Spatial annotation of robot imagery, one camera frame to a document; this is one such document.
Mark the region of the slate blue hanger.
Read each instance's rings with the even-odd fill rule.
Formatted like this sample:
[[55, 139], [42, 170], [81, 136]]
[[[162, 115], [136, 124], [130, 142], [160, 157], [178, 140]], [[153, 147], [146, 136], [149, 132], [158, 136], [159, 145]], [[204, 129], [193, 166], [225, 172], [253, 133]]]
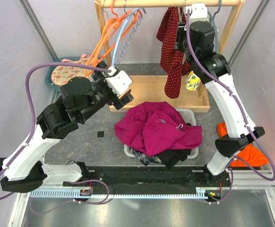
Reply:
[[220, 46], [219, 46], [219, 36], [218, 36], [218, 29], [215, 23], [215, 17], [216, 15], [220, 12], [222, 7], [222, 0], [219, 0], [218, 4], [218, 9], [217, 11], [212, 15], [210, 11], [208, 11], [208, 16], [209, 16], [209, 23], [211, 24], [214, 32], [215, 32], [215, 52], [219, 53], [220, 52]]

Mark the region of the navy plaid skirt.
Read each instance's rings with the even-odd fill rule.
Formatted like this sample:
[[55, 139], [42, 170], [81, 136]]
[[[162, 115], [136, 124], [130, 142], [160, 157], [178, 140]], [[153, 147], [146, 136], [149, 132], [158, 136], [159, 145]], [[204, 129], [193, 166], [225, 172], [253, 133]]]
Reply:
[[151, 163], [162, 165], [162, 161], [158, 156], [149, 156], [141, 151], [137, 151], [132, 147], [129, 147], [131, 154], [133, 154], [144, 166], [148, 166]]

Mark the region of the orange cloth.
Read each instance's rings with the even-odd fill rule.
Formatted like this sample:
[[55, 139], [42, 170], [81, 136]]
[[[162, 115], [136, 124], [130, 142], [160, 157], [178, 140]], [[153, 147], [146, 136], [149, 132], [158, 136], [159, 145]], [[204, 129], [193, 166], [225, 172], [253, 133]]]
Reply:
[[[227, 135], [227, 127], [225, 122], [220, 122], [217, 125], [217, 133], [219, 137]], [[261, 150], [256, 148], [253, 144], [246, 146], [239, 154], [238, 157], [244, 159], [252, 167], [261, 167], [269, 163], [267, 157]]]

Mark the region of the lemon print garment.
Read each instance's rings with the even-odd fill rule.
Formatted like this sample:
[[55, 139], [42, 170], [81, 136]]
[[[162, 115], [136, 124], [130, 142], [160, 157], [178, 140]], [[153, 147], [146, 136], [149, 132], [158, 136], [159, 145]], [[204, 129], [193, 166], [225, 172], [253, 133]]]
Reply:
[[191, 71], [186, 79], [185, 88], [189, 91], [195, 91], [199, 84], [200, 78], [194, 73], [194, 71]]

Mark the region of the magenta skirt grey lining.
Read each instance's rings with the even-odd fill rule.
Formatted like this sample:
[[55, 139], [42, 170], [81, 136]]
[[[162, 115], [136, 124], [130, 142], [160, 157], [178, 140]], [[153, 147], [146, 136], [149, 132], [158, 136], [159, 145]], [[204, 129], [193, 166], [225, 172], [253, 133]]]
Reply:
[[125, 145], [149, 156], [168, 149], [194, 149], [202, 143], [202, 127], [187, 125], [166, 101], [144, 102], [127, 111], [114, 125]]

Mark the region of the floral pink cloth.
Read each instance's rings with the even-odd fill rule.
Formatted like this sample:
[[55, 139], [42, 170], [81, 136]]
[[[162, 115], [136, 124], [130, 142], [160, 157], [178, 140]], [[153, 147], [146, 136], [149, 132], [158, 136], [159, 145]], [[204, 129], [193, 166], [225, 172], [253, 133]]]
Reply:
[[[90, 55], [83, 54], [78, 60], [71, 60], [70, 58], [62, 59], [62, 62], [75, 63], [85, 65], [87, 60], [90, 58]], [[84, 77], [88, 78], [91, 82], [94, 82], [91, 75], [85, 75], [85, 69], [72, 67], [72, 66], [57, 66], [51, 75], [51, 80], [54, 85], [62, 86], [67, 84], [69, 80], [75, 77]]]

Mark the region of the white perforated basket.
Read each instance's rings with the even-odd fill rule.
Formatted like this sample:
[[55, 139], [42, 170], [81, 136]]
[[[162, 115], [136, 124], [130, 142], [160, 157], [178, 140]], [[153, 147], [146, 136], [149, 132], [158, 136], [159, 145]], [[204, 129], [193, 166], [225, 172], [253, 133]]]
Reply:
[[[187, 109], [187, 108], [176, 108], [176, 110], [181, 114], [181, 116], [183, 117], [185, 123], [190, 123], [193, 126], [197, 125], [194, 113], [192, 110]], [[128, 157], [135, 157], [132, 152], [129, 149], [128, 145], [124, 145], [124, 153], [128, 156]], [[198, 147], [194, 148], [191, 150], [190, 155], [187, 156], [187, 159], [194, 159], [198, 156]]]

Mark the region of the black pleated skirt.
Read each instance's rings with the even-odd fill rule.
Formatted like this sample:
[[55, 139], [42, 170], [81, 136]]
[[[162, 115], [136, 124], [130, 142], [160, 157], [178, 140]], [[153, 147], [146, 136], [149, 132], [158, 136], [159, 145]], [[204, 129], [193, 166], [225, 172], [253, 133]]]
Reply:
[[191, 151], [192, 149], [168, 149], [157, 154], [157, 156], [167, 169], [171, 169], [178, 162], [185, 161], [191, 154]]

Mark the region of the red polka dot skirt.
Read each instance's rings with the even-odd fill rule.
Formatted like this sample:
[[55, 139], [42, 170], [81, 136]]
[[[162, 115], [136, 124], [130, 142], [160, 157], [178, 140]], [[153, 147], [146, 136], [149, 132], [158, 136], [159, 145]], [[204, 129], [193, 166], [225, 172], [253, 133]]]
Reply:
[[175, 49], [178, 23], [186, 22], [183, 8], [169, 7], [163, 16], [156, 38], [162, 42], [160, 66], [167, 73], [164, 92], [171, 99], [180, 95], [181, 78], [190, 71], [184, 53]]

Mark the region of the orange plastic hanger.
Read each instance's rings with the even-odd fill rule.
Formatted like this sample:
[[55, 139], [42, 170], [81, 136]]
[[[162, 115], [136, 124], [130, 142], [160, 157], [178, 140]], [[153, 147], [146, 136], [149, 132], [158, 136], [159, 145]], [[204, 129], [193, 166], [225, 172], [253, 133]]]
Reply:
[[101, 36], [100, 41], [98, 42], [97, 46], [95, 47], [94, 51], [92, 52], [91, 56], [88, 58], [87, 62], [85, 63], [86, 66], [92, 66], [96, 67], [98, 63], [103, 61], [107, 54], [110, 53], [112, 48], [110, 48], [108, 51], [105, 51], [105, 54], [101, 56], [100, 59], [98, 57], [100, 56], [100, 50], [106, 44], [111, 36], [115, 33], [115, 26], [117, 25], [117, 18], [113, 17], [110, 18], [104, 25], [103, 33]]

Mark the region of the small black floor square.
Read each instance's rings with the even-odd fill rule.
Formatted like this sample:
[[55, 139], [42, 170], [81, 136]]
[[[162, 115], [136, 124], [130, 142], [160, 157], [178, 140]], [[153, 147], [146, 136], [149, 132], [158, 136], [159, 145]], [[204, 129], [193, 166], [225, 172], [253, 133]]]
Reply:
[[104, 137], [104, 131], [98, 131], [97, 132], [97, 137], [98, 138], [103, 138]]

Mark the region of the teal laundry basket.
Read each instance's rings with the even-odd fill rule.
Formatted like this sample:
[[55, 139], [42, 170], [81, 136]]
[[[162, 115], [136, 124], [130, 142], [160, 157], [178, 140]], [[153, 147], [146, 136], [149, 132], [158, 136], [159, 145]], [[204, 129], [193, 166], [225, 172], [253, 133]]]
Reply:
[[[79, 58], [80, 57], [70, 57], [71, 60], [78, 60]], [[62, 59], [64, 59], [64, 58], [59, 58], [59, 59], [56, 60], [56, 62], [62, 62]], [[45, 82], [50, 88], [54, 88], [54, 89], [60, 91], [61, 86], [54, 85], [52, 80], [51, 80], [51, 75], [52, 75], [52, 72], [55, 68], [56, 68], [56, 66], [50, 66], [49, 67], [49, 71], [48, 71], [48, 74], [46, 76]]]

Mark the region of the light blue hanger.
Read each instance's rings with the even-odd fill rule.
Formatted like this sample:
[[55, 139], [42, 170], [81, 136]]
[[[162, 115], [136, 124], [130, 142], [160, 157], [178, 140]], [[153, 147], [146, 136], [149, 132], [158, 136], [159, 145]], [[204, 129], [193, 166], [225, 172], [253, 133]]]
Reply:
[[134, 8], [130, 13], [128, 12], [126, 14], [125, 20], [121, 23], [120, 32], [113, 49], [112, 66], [119, 65], [123, 60], [123, 57], [145, 15], [145, 8]]

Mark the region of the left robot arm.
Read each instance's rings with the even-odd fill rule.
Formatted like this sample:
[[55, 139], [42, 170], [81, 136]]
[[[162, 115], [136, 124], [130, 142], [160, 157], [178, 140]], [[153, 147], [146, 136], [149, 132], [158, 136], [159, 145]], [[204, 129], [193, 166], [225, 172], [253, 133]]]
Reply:
[[121, 109], [133, 100], [131, 77], [114, 66], [93, 68], [95, 85], [85, 77], [71, 78], [59, 98], [33, 115], [28, 137], [7, 158], [0, 158], [0, 185], [5, 192], [31, 192], [42, 185], [85, 186], [90, 173], [83, 162], [44, 164], [41, 158], [55, 144], [77, 130], [105, 105]]

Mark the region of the grey hanger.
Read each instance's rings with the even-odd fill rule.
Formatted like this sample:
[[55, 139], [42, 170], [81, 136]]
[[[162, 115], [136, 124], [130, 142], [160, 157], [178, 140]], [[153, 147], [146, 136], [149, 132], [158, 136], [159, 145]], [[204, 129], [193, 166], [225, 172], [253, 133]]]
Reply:
[[[179, 22], [182, 22], [183, 15], [185, 14], [185, 4], [186, 4], [186, 0], [184, 0], [182, 7], [178, 7]], [[182, 65], [185, 64], [185, 59], [186, 59], [186, 55], [183, 54]]]

